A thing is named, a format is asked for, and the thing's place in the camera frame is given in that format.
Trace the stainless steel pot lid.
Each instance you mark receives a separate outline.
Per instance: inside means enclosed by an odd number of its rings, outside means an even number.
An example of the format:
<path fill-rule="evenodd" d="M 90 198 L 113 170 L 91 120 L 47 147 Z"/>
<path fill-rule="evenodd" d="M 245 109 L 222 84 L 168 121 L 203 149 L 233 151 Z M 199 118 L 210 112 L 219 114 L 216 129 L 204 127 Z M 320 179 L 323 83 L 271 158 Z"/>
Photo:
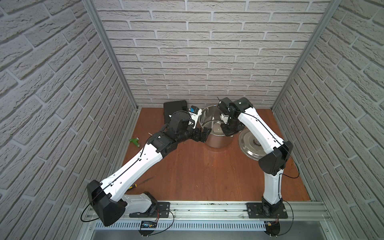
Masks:
<path fill-rule="evenodd" d="M 240 133 L 239 147 L 247 157 L 255 161 L 260 160 L 266 155 L 259 141 L 248 129 L 245 129 Z"/>

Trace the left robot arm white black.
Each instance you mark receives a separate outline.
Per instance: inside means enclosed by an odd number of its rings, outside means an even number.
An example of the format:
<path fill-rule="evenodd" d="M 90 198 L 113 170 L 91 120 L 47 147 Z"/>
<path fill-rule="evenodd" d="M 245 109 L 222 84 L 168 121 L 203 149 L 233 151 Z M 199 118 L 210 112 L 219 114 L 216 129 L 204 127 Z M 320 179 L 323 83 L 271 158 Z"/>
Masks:
<path fill-rule="evenodd" d="M 127 210 L 133 213 L 149 211 L 156 202 L 152 195 L 134 195 L 126 201 L 123 196 L 148 169 L 176 150 L 179 143 L 187 140 L 204 143 L 207 140 L 211 129 L 197 126 L 201 114 L 202 110 L 195 106 L 188 112 L 176 111 L 170 121 L 150 136 L 130 161 L 102 181 L 93 180 L 88 183 L 90 206 L 104 226 L 114 224 Z"/>

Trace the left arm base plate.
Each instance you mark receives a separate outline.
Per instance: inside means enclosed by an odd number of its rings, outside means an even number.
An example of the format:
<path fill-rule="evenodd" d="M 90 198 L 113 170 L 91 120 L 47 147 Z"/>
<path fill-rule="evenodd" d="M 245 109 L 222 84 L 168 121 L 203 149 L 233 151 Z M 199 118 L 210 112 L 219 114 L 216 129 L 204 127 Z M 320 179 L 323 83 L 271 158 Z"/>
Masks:
<path fill-rule="evenodd" d="M 131 213 L 130 218 L 168 218 L 170 214 L 170 202 L 152 203 L 149 209 L 144 213 Z"/>

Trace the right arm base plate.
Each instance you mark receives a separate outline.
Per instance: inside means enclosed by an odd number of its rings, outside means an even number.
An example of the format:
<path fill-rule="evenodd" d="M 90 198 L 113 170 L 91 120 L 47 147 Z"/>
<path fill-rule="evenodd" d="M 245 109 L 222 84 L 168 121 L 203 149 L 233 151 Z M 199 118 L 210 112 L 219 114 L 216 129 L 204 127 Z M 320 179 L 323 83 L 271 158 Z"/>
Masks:
<path fill-rule="evenodd" d="M 288 214 L 284 204 L 250 202 L 246 203 L 247 213 L 250 219 L 287 219 Z"/>

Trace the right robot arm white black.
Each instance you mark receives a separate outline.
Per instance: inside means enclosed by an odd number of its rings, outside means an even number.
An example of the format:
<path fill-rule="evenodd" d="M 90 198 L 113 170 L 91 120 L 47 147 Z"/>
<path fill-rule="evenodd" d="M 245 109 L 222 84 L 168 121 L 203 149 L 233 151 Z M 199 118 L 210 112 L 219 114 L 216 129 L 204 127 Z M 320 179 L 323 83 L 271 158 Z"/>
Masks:
<path fill-rule="evenodd" d="M 224 118 L 221 128 L 227 137 L 247 128 L 266 153 L 259 160 L 259 166 L 265 176 L 260 211 L 265 217 L 273 218 L 277 215 L 278 209 L 284 206 L 281 195 L 282 175 L 294 145 L 275 134 L 247 98 L 240 98 L 237 101 L 223 98 L 219 100 L 218 108 Z"/>

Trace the cream plastic ladle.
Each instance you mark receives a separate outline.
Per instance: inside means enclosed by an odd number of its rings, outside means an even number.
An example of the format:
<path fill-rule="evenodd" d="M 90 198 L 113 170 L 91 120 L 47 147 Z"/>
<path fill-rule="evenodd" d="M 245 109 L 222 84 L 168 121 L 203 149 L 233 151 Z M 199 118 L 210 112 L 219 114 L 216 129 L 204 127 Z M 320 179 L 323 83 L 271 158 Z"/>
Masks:
<path fill-rule="evenodd" d="M 229 116 L 221 113 L 220 115 L 221 120 L 223 121 L 224 124 L 228 123 Z"/>

